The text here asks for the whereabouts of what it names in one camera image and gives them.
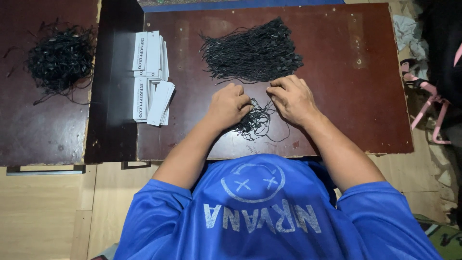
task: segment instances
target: blue t-shirt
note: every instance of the blue t-shirt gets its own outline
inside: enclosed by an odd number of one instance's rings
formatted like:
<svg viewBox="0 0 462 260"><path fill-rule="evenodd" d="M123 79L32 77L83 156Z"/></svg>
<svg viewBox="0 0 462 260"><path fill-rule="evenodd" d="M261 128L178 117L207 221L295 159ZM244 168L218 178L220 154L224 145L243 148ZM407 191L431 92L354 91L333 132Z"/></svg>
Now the blue t-shirt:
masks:
<svg viewBox="0 0 462 260"><path fill-rule="evenodd" d="M150 180L115 259L441 259L388 182L349 188L336 209L313 166L277 155L220 161L193 194Z"/></svg>

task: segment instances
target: pile of black strings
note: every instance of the pile of black strings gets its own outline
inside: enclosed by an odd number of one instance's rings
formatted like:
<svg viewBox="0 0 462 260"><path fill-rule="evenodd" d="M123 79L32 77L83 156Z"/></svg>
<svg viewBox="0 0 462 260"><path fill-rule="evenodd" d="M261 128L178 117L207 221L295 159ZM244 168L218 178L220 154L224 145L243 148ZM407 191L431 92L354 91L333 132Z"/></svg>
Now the pile of black strings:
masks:
<svg viewBox="0 0 462 260"><path fill-rule="evenodd" d="M238 79L252 84L291 75L303 66L303 57L294 52L290 33L280 17L250 29L237 28L219 38L201 33L206 71L212 78L223 79L220 83Z"/></svg>
<svg viewBox="0 0 462 260"><path fill-rule="evenodd" d="M269 122L271 121L270 116L276 112L274 104L269 101L266 106L261 107L255 99L251 100L254 108L239 123L232 126L230 130L239 133L239 135L248 141L254 141L263 136L268 137L273 142L281 142L288 138L289 135L282 140L275 141L268 136Z"/></svg>
<svg viewBox="0 0 462 260"><path fill-rule="evenodd" d="M63 25L65 29L59 30L58 27ZM86 88L93 80L93 56L96 49L94 29L68 26L67 23L59 24L56 21L49 25L42 23L39 32L44 36L29 50L26 62L37 87L43 88L45 95L33 105L54 95L62 95L78 103L73 100L73 91ZM90 80L83 86L77 86L76 82L80 79Z"/></svg>

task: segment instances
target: table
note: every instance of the table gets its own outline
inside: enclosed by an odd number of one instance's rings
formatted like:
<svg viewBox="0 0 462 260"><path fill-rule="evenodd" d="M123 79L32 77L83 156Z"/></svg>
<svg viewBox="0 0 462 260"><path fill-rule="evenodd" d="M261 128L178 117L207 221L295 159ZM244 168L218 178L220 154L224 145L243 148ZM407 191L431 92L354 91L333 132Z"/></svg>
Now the table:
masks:
<svg viewBox="0 0 462 260"><path fill-rule="evenodd" d="M31 76L22 69L27 51L35 46L30 32L40 24L61 22L97 27L97 0L3 0L0 4L0 166L83 164L88 105L54 96L32 106L42 96ZM12 67L17 67L9 77ZM88 102L91 86L74 92L77 102Z"/></svg>
<svg viewBox="0 0 462 260"><path fill-rule="evenodd" d="M164 159L206 113L212 94L226 85L215 86L219 81L211 81L203 71L207 65L198 53L203 44L198 33L219 37L278 16L292 30L296 52L304 57L304 66L295 74L310 86L321 112L367 153L413 152L388 4L357 4L146 13L145 30L160 30L167 42L170 81L177 93L168 126L138 125L138 160ZM267 86L244 85L244 91L265 104ZM282 139L287 135L285 122L276 114L271 119L269 135ZM319 154L309 136L290 126L289 138L279 143L225 133L208 158L257 153Z"/></svg>

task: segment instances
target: floor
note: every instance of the floor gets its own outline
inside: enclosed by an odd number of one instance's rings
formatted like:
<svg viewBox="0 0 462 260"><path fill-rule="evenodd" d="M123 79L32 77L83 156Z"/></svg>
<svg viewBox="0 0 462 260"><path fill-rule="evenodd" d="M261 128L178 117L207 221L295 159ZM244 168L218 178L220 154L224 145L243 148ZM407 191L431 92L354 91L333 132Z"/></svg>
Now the floor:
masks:
<svg viewBox="0 0 462 260"><path fill-rule="evenodd" d="M408 1L390 2L393 14L415 15ZM408 49L399 53L400 60L408 56ZM421 100L414 93L407 97L412 117ZM456 206L454 158L444 146L428 143L432 127L434 121L424 119L413 130L412 154L369 157L406 196L413 213L446 222L445 212ZM121 170L115 162L87 166L85 174L52 176L6 176L6 169L0 167L0 258L80 260L96 256L118 242L133 195L157 167Z"/></svg>

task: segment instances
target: man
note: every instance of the man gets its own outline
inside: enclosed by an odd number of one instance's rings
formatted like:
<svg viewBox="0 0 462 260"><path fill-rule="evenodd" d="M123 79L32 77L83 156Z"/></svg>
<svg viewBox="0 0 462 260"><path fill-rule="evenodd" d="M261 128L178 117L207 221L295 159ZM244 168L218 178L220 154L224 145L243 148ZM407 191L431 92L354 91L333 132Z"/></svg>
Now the man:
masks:
<svg viewBox="0 0 462 260"><path fill-rule="evenodd" d="M214 139L252 109L231 83L135 194L115 259L440 259L405 197L319 112L305 81L270 85L343 192L337 209L317 177L323 167L277 155L210 164L191 194Z"/></svg>

